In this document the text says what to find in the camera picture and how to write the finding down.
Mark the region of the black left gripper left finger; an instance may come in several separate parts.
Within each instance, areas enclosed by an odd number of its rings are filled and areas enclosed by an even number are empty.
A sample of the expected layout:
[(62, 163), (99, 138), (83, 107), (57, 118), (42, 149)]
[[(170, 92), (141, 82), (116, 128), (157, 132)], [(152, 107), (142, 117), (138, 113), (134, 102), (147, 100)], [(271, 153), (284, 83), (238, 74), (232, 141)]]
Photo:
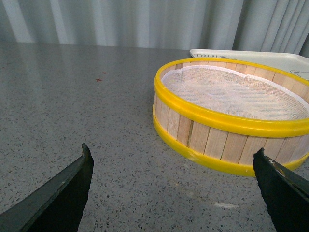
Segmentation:
[(2, 232), (76, 232), (90, 189), (94, 160), (82, 155), (0, 216)]

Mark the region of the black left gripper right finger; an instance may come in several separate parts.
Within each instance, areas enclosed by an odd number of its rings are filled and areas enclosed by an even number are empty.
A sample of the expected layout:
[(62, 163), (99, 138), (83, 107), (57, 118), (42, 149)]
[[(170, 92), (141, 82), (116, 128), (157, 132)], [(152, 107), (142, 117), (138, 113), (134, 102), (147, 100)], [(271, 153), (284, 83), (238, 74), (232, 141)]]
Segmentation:
[(253, 169), (278, 232), (309, 230), (309, 182), (264, 154), (260, 148), (253, 156)]

